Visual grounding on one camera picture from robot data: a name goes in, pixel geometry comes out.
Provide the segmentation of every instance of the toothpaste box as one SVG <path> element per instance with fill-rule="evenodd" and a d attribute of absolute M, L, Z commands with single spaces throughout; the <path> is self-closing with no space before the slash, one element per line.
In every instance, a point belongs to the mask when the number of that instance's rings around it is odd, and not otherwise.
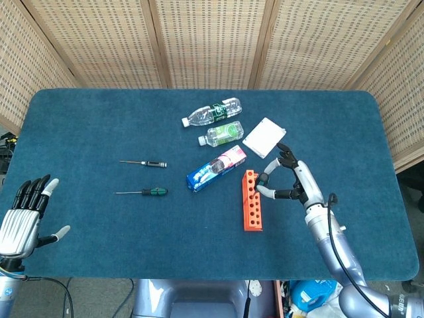
<path fill-rule="evenodd" d="M 193 192 L 198 192 L 228 171 L 236 168 L 246 160 L 246 154 L 240 146 L 234 146 L 218 158 L 208 162 L 187 175 L 187 185 Z"/>

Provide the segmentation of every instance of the water bottle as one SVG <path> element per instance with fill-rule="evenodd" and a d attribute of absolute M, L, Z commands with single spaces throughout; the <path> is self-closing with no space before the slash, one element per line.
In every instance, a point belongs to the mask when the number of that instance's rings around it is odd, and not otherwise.
<path fill-rule="evenodd" d="M 200 136 L 199 144 L 205 146 L 216 147 L 220 144 L 226 144 L 227 142 L 241 139 L 243 137 L 243 128 L 239 121 L 235 121 L 231 124 L 210 128 L 207 130 L 206 136 Z"/>
<path fill-rule="evenodd" d="M 183 118 L 184 127 L 203 126 L 226 119 L 228 117 L 241 113 L 241 104 L 238 98 L 232 97 L 215 103 L 204 106 L 194 111 L 189 117 Z"/>

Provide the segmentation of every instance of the wicker room divider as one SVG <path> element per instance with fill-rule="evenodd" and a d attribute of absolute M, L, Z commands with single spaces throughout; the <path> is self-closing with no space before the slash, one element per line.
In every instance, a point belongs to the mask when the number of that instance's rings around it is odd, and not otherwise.
<path fill-rule="evenodd" d="M 44 66 L 33 68 L 32 76 L 44 78 L 35 89 L 364 89 L 378 100 L 397 171 L 423 157 L 424 38 L 419 27 L 424 5 L 417 7 L 419 0 L 5 3 L 15 10 L 11 20 L 31 30 L 26 41 L 43 45 L 39 60 L 62 70 L 46 76 Z M 20 39 L 6 28 L 0 32 Z M 17 55 L 17 60 L 31 59 Z M 8 65 L 8 72 L 0 69 L 2 79 L 19 72 L 16 64 Z M 23 86 L 22 81 L 13 84 L 19 92 Z M 13 118 L 19 131 L 30 93 L 25 100 L 0 100 L 2 123 Z M 19 110 L 19 118 L 7 107 Z"/>

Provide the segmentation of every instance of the gray floor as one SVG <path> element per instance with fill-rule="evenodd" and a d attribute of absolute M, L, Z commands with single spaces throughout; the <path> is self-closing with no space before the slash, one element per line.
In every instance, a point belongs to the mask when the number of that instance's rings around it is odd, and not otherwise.
<path fill-rule="evenodd" d="M 416 208 L 419 194 L 416 191 L 403 188 L 403 199 L 407 207 L 409 222 L 413 231 L 415 243 L 419 251 L 420 264 L 424 264 L 424 215 Z M 416 280 L 424 282 L 424 271 L 420 269 Z M 370 285 L 384 293 L 403 293 L 400 282 L 370 282 Z M 105 318 L 112 317 L 119 304 L 131 290 L 128 279 L 81 279 L 73 278 L 69 285 L 74 301 L 75 318 Z M 424 288 L 414 295 L 424 296 Z M 127 304 L 120 310 L 116 318 L 127 318 L 131 313 L 134 294 Z M 64 293 L 60 287 L 50 282 L 27 282 L 23 284 L 21 292 L 13 308 L 12 317 L 32 318 L 61 318 L 64 302 Z"/>

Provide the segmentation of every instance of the table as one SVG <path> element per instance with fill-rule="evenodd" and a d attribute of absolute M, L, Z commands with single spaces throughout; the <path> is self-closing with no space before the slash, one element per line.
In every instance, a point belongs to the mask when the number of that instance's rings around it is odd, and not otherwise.
<path fill-rule="evenodd" d="M 181 118 L 230 97 L 243 111 L 245 135 L 264 117 L 287 130 L 283 141 L 309 166 L 369 280 L 406 280 L 418 261 L 378 106 L 363 91 L 249 91 L 171 89 L 47 89 L 30 103 L 13 156 L 1 210 L 27 179 L 51 174 L 60 184 L 50 199 L 40 235 L 72 229 L 58 244 L 25 260 L 35 276 L 172 279 L 330 278 L 304 210 L 291 200 L 262 198 L 261 233 L 242 223 L 241 179 L 261 172 L 264 160 L 239 140 L 200 147 L 213 125 L 183 128 Z M 199 193 L 186 174 L 239 144 L 244 164 Z M 167 161 L 168 168 L 119 163 Z M 290 188 L 281 169 L 270 186 Z M 115 195 L 161 186 L 166 197 Z"/>

